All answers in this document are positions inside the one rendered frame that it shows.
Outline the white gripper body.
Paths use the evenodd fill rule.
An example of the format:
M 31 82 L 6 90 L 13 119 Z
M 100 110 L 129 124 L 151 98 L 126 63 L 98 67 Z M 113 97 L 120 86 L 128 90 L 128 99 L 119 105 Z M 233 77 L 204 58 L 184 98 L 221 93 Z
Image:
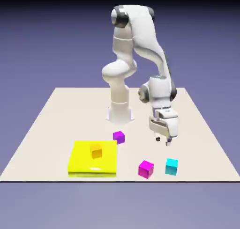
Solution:
M 178 135 L 178 118 L 154 118 L 149 116 L 149 127 L 155 133 L 167 138 L 174 138 Z

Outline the small purple cube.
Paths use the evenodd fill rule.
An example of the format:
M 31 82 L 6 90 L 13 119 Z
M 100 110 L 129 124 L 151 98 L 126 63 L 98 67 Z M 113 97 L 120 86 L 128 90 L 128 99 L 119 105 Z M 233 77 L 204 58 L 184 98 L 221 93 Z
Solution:
M 122 131 L 117 131 L 112 134 L 112 139 L 117 141 L 117 144 L 125 142 L 125 135 Z

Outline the large yellow box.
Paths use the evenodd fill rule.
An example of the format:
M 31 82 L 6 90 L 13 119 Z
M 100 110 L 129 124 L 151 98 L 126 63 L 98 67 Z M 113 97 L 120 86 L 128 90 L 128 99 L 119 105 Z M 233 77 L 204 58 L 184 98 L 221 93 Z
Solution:
M 90 144 L 102 146 L 102 157 L 93 159 Z M 69 177 L 116 177 L 117 141 L 76 140 L 67 166 Z

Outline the small orange cube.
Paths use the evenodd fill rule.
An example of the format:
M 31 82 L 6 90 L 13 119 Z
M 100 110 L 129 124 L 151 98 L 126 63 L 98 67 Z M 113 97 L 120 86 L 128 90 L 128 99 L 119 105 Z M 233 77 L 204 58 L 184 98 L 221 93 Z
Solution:
M 99 143 L 90 144 L 91 157 L 93 159 L 102 157 L 102 146 Z

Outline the small cyan cube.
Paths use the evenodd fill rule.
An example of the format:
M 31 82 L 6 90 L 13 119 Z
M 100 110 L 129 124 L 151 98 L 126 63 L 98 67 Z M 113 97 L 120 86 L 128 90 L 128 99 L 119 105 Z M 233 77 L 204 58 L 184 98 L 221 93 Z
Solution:
M 176 176 L 178 170 L 178 160 L 167 158 L 165 164 L 165 174 Z

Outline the small magenta cube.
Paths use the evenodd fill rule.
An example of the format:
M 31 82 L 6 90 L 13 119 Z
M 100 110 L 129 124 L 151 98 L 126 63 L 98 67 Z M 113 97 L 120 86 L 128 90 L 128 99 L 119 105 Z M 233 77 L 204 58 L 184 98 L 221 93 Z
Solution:
M 138 175 L 149 179 L 150 176 L 153 174 L 154 171 L 154 164 L 150 163 L 146 160 L 142 161 L 141 164 L 138 166 Z

